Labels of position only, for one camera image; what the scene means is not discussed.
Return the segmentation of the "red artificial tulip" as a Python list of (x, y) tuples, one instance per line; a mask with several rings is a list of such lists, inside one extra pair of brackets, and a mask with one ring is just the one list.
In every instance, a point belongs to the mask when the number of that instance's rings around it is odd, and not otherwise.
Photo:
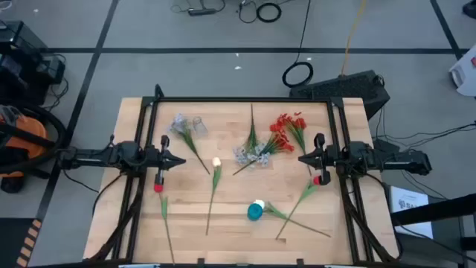
[(287, 223), (291, 220), (292, 218), (292, 215), (294, 214), (296, 208), (300, 205), (300, 203), (302, 201), (304, 201), (309, 195), (313, 194), (315, 191), (317, 191), (319, 185), (321, 184), (321, 179), (322, 179), (322, 175), (317, 175), (315, 177), (313, 177), (312, 179), (310, 179), (307, 184), (306, 184), (306, 187), (303, 189), (299, 199), (297, 200), (295, 206), (293, 207), (293, 209), (291, 210), (291, 212), (289, 213), (289, 216), (286, 218), (283, 226), (281, 227), (280, 231), (278, 232), (277, 236), (276, 236), (276, 240), (280, 237), (281, 233), (283, 232), (283, 230), (285, 229)]
[(160, 199), (160, 203), (161, 203), (161, 216), (163, 218), (164, 226), (165, 226), (165, 230), (166, 230), (167, 243), (168, 243), (169, 250), (170, 250), (170, 257), (171, 257), (173, 265), (175, 265), (176, 261), (175, 261), (175, 256), (174, 256), (174, 252), (173, 252), (173, 245), (172, 245), (172, 241), (171, 241), (171, 237), (170, 237), (170, 229), (169, 229), (168, 219), (167, 219), (167, 216), (168, 216), (168, 198), (163, 195), (163, 191), (164, 191), (164, 186), (163, 185), (154, 185), (154, 190), (155, 190), (156, 193), (159, 194), (159, 199)]

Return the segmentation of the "orange shop vacuum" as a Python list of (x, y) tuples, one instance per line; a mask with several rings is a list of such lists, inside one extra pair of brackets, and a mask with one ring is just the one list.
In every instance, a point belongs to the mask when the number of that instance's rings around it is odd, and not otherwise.
[[(47, 138), (47, 130), (40, 121), (26, 116), (14, 106), (0, 105), (0, 124)], [(27, 161), (40, 156), (45, 150), (41, 145), (0, 131), (0, 166)], [(24, 185), (24, 178), (22, 171), (0, 173), (0, 190), (9, 194), (18, 193)]]

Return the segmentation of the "black metal table frame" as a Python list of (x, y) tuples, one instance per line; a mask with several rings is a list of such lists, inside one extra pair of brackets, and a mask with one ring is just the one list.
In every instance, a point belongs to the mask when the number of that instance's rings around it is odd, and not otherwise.
[[(276, 236), (285, 220), (264, 214), (258, 221), (247, 218), (247, 210), (255, 200), (271, 203), (280, 212), (289, 213), (298, 201), (313, 172), (298, 161), (300, 151), (279, 153), (266, 167), (240, 169), (233, 148), (248, 136), (254, 123), (261, 138), (268, 138), (269, 127), (277, 116), (301, 112), (307, 128), (306, 146), (312, 148), (313, 138), (323, 133), (327, 143), (341, 138), (344, 131), (339, 117), (330, 118), (325, 103), (227, 98), (224, 100), (171, 101), (158, 106), (153, 143), (158, 144), (167, 132), (173, 117), (200, 116), (207, 129), (206, 136), (196, 139), (202, 167), (194, 153), (176, 137), (170, 139), (170, 151), (185, 159), (183, 165), (164, 175), (163, 195), (168, 198), (168, 225), (176, 264), (351, 264), (342, 193), (337, 176), (321, 186), (296, 208), (291, 220), (328, 234), (329, 237), (288, 222), (280, 237)], [(212, 159), (220, 158), (222, 174), (216, 188), (208, 235), (205, 234), (212, 191)], [(154, 191), (156, 169), (149, 169), (144, 187), (138, 227), (125, 230), (120, 256), (131, 256), (139, 263), (172, 263), (159, 194)]]

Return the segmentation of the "clear glass vase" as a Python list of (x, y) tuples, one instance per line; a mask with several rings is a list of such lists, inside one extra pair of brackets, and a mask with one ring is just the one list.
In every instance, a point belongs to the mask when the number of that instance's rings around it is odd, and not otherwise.
[(197, 136), (202, 137), (208, 134), (208, 129), (200, 116), (194, 117), (192, 123)]

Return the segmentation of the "white printed sign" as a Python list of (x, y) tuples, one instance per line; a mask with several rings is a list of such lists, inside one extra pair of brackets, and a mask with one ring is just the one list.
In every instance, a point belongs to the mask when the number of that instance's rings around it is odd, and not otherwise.
[(427, 194), (390, 186), (388, 199), (390, 212), (396, 214), (396, 223), (402, 223), (396, 227), (398, 233), (434, 238), (431, 221), (422, 222), (422, 217), (417, 215), (419, 207), (429, 204)]

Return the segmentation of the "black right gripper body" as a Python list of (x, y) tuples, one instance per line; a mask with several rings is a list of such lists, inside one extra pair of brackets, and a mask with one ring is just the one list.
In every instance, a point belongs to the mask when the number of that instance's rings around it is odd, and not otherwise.
[(334, 158), (329, 153), (328, 149), (324, 147), (325, 137), (323, 133), (318, 133), (315, 136), (314, 142), (316, 149), (318, 150), (318, 155), (316, 156), (317, 167), (321, 170), (321, 175), (318, 179), (319, 185), (328, 185), (331, 181), (331, 176), (327, 168), (334, 166)]

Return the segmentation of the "white artificial tulip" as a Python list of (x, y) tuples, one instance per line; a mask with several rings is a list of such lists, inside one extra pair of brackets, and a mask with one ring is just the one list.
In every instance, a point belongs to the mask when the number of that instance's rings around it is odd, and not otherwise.
[[(264, 214), (270, 214), (271, 216), (273, 217), (277, 217), (281, 220), (286, 220), (286, 218), (288, 217), (286, 214), (280, 212), (277, 208), (275, 208), (271, 203), (265, 203), (263, 200), (255, 200), (254, 201), (255, 203), (258, 203), (260, 204), (262, 207), (263, 207), (263, 215)], [(308, 226), (305, 226), (299, 222), (296, 222), (295, 220), (290, 220), (289, 222), (291, 223), (294, 223), (295, 225), (297, 226), (300, 226), (300, 227), (303, 227), (305, 229), (308, 229), (310, 231), (313, 231), (313, 232), (317, 232), (321, 235), (324, 235), (324, 236), (327, 236), (329, 237), (328, 234), (325, 234), (324, 232), (321, 232), (321, 231), (318, 231), (317, 229), (314, 229), (314, 228), (311, 228), (311, 227), (308, 227)]]

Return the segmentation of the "black equipment stack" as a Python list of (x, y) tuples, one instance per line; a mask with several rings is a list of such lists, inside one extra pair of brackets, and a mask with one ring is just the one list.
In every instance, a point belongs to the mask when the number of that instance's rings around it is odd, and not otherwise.
[(0, 97), (43, 105), (65, 63), (22, 21), (0, 20)]

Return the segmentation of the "teal patterned glass vase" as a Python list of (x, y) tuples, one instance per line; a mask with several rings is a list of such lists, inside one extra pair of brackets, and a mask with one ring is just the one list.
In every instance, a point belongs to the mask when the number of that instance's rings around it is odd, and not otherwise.
[(252, 203), (247, 210), (247, 218), (251, 221), (259, 220), (263, 215), (263, 207), (258, 203)]

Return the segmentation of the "white box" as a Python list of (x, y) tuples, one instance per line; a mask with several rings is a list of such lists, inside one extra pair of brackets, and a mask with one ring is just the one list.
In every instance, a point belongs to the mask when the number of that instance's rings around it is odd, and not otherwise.
[(476, 44), (449, 69), (449, 74), (459, 94), (476, 97)]

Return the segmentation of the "black computer case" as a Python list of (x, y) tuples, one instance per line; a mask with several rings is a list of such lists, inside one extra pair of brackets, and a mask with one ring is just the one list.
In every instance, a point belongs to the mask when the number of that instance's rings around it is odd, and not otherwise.
[(370, 120), (389, 100), (383, 76), (374, 70), (362, 71), (331, 80), (295, 87), (291, 98), (361, 98)]

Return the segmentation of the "white blossom flower bunch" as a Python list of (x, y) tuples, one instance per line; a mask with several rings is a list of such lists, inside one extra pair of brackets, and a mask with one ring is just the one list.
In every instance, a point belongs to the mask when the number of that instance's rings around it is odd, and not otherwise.
[(181, 138), (185, 144), (190, 148), (190, 150), (195, 154), (202, 167), (206, 170), (207, 173), (210, 173), (208, 168), (205, 166), (205, 163), (202, 161), (196, 145), (193, 141), (191, 128), (188, 123), (188, 119), (185, 118), (182, 114), (177, 114), (173, 118), (173, 121), (170, 125), (170, 132), (172, 132), (177, 137)]
[(245, 142), (240, 147), (233, 149), (234, 157), (239, 165), (245, 166), (250, 164), (252, 167), (255, 164), (266, 167), (268, 164), (269, 154), (261, 153), (265, 144), (260, 142), (257, 136), (255, 123), (254, 123), (254, 109), (251, 105), (251, 123), (250, 131)]

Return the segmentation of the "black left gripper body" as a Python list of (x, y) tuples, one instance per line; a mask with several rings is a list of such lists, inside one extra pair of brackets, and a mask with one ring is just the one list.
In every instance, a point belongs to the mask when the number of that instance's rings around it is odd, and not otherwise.
[(164, 172), (170, 169), (170, 151), (168, 150), (169, 145), (169, 137), (167, 135), (163, 135), (161, 137), (161, 149), (154, 149), (150, 154), (150, 166), (158, 168), (158, 172), (154, 179), (154, 185), (163, 185)]

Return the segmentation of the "yellow tulip flower stem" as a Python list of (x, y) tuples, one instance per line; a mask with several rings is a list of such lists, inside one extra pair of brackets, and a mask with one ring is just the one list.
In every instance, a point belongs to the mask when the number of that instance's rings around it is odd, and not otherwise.
[(209, 208), (208, 208), (207, 225), (206, 225), (206, 230), (205, 230), (206, 235), (208, 235), (208, 233), (209, 233), (210, 216), (211, 216), (211, 210), (212, 210), (212, 206), (213, 206), (213, 199), (214, 199), (214, 196), (215, 196), (217, 185), (219, 183), (219, 180), (220, 180), (221, 174), (222, 174), (222, 162), (221, 162), (220, 158), (214, 157), (212, 159), (212, 165), (213, 165), (212, 191), (211, 191)]

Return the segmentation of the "black beam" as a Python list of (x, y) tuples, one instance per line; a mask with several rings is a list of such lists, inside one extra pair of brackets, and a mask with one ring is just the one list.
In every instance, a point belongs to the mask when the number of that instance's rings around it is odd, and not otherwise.
[(390, 215), (390, 218), (395, 226), (403, 226), (462, 217), (474, 213), (476, 213), (476, 194), (470, 194), (395, 212)]

